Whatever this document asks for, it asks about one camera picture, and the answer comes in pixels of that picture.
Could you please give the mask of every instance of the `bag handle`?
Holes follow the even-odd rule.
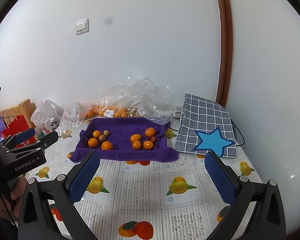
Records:
[[[15,119],[18,120],[16,114],[15,114],[10,108],[7,108],[7,109],[2,110],[1,113],[0,113],[0,117],[1,117],[1,120],[2,120],[3,125],[4,125],[5,128],[7,128],[5,124],[7,124],[6,112],[7,112],[8,110],[10,110],[11,113],[13,113]],[[4,122],[3,119],[2,119],[2,112],[4,112],[4,119],[5,119],[5,122]]]

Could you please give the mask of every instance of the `light switch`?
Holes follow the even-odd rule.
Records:
[[[89,31],[89,19],[84,19],[75,23],[75,34],[79,35]]]

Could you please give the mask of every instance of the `gray plaid fabric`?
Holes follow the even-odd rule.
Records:
[[[229,114],[222,106],[205,98],[185,94],[185,102],[177,134],[176,150],[183,153],[206,155],[208,151],[193,150],[198,144],[198,137],[194,131],[209,133],[217,127],[220,127],[223,138],[234,141]],[[222,157],[237,157],[235,145],[226,147],[223,150]]]

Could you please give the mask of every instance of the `fruit-print tablecloth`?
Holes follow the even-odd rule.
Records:
[[[47,163],[26,177],[43,181],[68,173],[74,163],[67,154],[74,151],[79,132],[87,125],[83,123],[73,131],[72,138],[61,139],[46,149]],[[178,125],[179,122],[173,120],[171,127],[177,129]],[[168,140],[168,146],[174,144],[175,138]],[[238,175],[241,175],[241,162],[253,168],[241,147],[238,147],[237,158],[221,159]],[[86,191],[82,200],[74,204],[91,231],[99,240],[206,239],[217,226],[218,214],[227,204],[221,200],[210,179],[204,159],[180,154],[175,162],[147,164],[101,160],[96,179],[88,187],[92,193]],[[47,176],[36,176],[44,167],[49,167],[43,170]],[[248,178],[261,182],[256,171]],[[251,203],[234,239],[242,235],[253,207]],[[71,238],[63,222],[57,220],[60,216],[56,209],[53,213],[56,213],[54,217],[62,234]]]

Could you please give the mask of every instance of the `brown wooden door frame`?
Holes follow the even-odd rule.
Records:
[[[233,27],[230,0],[218,0],[218,3],[220,11],[221,57],[216,102],[225,107],[231,77]]]

